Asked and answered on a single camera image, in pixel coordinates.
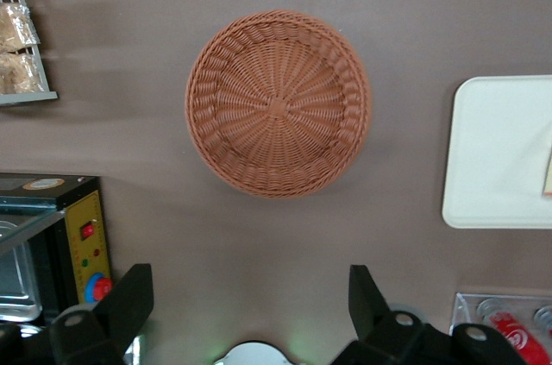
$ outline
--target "yellow panel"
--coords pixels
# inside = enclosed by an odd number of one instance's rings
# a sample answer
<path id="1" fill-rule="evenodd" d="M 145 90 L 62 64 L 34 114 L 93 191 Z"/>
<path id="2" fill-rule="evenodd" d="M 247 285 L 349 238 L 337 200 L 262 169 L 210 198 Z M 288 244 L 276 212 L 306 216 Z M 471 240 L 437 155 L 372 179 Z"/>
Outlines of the yellow panel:
<path id="1" fill-rule="evenodd" d="M 98 191 L 66 208 L 66 228 L 78 302 L 85 303 L 85 288 L 90 277 L 96 273 L 111 277 Z"/>

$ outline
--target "red switch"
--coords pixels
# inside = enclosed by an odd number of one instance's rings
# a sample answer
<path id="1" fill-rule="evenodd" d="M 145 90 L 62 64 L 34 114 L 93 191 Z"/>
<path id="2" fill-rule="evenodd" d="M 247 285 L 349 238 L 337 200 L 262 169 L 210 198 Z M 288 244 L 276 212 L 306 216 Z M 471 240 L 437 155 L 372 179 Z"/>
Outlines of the red switch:
<path id="1" fill-rule="evenodd" d="M 102 277 L 101 279 L 98 279 L 96 284 L 94 285 L 94 290 L 92 291 L 94 300 L 100 301 L 105 296 L 107 296 L 107 293 L 111 292 L 111 289 L 113 288 L 113 281 L 107 277 Z"/>
<path id="2" fill-rule="evenodd" d="M 80 228 L 80 238 L 81 240 L 86 240 L 88 237 L 94 235 L 94 224 L 86 223 Z"/>

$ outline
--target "red knob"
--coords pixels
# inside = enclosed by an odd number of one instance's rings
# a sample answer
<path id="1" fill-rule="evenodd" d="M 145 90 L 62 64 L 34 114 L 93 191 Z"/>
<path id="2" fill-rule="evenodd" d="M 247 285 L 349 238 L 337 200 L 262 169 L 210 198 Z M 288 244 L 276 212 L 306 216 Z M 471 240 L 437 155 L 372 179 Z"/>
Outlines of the red knob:
<path id="1" fill-rule="evenodd" d="M 96 284 L 94 285 L 94 290 L 92 291 L 94 300 L 100 301 L 105 296 L 107 296 L 107 293 L 109 293 L 112 288 L 113 281 L 111 279 L 107 277 L 102 277 L 101 279 L 98 279 Z"/>

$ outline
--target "control panel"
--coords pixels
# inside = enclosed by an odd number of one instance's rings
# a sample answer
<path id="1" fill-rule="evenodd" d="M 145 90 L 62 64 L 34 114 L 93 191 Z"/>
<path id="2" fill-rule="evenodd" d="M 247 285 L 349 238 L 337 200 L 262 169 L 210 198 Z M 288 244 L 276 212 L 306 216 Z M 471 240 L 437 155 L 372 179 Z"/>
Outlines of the control panel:
<path id="1" fill-rule="evenodd" d="M 66 208 L 66 231 L 78 302 L 99 301 L 113 284 L 97 191 Z"/>

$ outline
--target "brown wicker basket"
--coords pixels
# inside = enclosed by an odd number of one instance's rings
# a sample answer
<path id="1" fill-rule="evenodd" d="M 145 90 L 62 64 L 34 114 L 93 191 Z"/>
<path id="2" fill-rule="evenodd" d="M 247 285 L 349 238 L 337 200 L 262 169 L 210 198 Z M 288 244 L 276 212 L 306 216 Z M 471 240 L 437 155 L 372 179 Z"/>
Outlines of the brown wicker basket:
<path id="1" fill-rule="evenodd" d="M 304 14 L 235 20 L 191 71 L 186 116 L 209 167 L 271 198 L 315 192 L 339 177 L 366 139 L 367 75 L 351 45 Z"/>

